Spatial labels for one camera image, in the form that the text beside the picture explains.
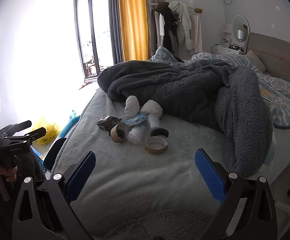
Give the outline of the light grey bed mattress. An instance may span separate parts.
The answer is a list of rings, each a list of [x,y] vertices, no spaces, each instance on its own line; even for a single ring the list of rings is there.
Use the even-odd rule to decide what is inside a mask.
[[[223,163],[225,135],[201,124],[163,115],[169,130],[168,149],[161,155],[146,151],[144,144],[115,143],[97,127],[104,115],[124,116],[124,103],[110,100],[101,89],[83,88],[73,97],[72,109],[81,115],[54,163],[53,173],[64,173],[92,151],[96,166],[72,208],[86,230],[102,238],[123,222],[159,209],[189,209],[214,213],[219,206],[195,162],[203,148]]]

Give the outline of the round vanity mirror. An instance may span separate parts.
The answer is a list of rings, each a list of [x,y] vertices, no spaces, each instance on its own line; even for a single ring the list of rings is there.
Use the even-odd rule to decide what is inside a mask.
[[[242,15],[237,15],[232,22],[232,31],[235,39],[239,42],[239,52],[242,54],[242,43],[250,32],[248,20]]]

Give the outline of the brown cardboard tape core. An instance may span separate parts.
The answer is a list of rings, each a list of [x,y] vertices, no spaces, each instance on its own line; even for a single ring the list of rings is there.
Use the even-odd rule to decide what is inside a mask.
[[[116,143],[123,142],[127,139],[128,127],[125,123],[119,123],[110,131],[110,137]]]

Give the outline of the black tissue packet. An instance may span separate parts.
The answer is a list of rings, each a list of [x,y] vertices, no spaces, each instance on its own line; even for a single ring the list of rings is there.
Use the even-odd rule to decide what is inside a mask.
[[[115,127],[121,121],[122,121],[121,118],[117,118],[111,115],[104,115],[97,122],[97,127],[104,131],[110,131],[113,127]]]

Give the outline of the large bubble wrap roll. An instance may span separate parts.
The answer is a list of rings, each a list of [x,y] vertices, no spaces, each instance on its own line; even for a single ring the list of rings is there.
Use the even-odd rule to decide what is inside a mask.
[[[141,145],[145,132],[146,127],[143,124],[133,126],[128,133],[127,140],[133,145]]]

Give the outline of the dark grey fleece blanket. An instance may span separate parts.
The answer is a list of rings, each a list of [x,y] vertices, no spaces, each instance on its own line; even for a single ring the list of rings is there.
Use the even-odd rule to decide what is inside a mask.
[[[106,68],[98,84],[114,101],[134,95],[140,104],[156,101],[165,114],[225,134],[227,168],[242,178],[263,165],[272,142],[270,111],[256,73],[223,60],[198,60],[186,66],[127,61]]]

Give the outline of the grey curtain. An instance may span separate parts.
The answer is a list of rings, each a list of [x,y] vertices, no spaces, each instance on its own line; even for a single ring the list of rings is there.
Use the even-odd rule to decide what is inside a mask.
[[[118,0],[108,0],[108,2],[112,57],[114,64],[118,64],[124,61],[121,41],[119,4]]]

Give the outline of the blue cartoon tissue packet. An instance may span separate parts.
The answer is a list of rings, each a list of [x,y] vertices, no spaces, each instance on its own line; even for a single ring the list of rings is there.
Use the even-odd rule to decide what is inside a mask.
[[[142,112],[138,113],[138,115],[134,116],[133,118],[128,119],[124,123],[127,127],[137,126],[143,123],[146,120],[146,115]]]

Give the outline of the yellow plastic bag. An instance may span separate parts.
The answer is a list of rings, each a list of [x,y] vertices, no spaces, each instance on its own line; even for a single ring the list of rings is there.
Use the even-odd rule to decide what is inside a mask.
[[[46,134],[35,141],[36,144],[39,145],[47,145],[51,143],[60,133],[60,126],[58,123],[54,122],[51,118],[45,118],[44,116],[36,121],[32,130],[36,130],[43,127],[46,129]]]

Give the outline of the white sock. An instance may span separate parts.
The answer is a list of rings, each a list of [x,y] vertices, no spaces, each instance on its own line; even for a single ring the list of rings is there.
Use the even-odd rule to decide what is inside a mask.
[[[154,100],[148,100],[140,109],[140,112],[144,113],[145,115],[152,114],[153,116],[157,117],[158,119],[161,118],[163,114],[162,107]]]
[[[136,96],[131,95],[125,101],[124,113],[127,118],[133,118],[138,115],[140,111],[140,104]]]

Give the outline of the balcony glass door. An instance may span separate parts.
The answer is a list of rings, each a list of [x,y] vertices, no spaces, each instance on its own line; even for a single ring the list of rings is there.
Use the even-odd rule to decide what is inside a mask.
[[[113,65],[109,0],[74,0],[78,48],[86,81]]]

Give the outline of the dark teal trash bin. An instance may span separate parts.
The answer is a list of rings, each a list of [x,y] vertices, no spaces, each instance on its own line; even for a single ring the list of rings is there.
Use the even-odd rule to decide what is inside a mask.
[[[46,154],[43,165],[44,165],[44,168],[48,170],[49,172],[52,171],[57,155],[65,141],[66,141],[66,138],[60,138],[56,140],[54,144],[51,146],[51,148],[49,149],[48,153]]]

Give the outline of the yellow curtain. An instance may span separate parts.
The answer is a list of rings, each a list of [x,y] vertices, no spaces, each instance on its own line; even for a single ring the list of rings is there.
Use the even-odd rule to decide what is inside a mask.
[[[146,0],[118,0],[123,57],[147,60],[149,57]]]

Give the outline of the beige bed headboard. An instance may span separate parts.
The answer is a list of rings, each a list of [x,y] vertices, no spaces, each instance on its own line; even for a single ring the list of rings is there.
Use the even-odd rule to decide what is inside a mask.
[[[267,73],[290,82],[290,43],[268,35],[249,33],[245,53],[253,51],[265,65]]]

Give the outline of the small bubble wrap roll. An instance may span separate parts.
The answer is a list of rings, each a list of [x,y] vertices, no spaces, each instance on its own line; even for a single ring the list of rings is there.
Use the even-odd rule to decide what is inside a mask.
[[[146,116],[146,122],[150,131],[161,127],[160,119],[154,114],[148,114]]]

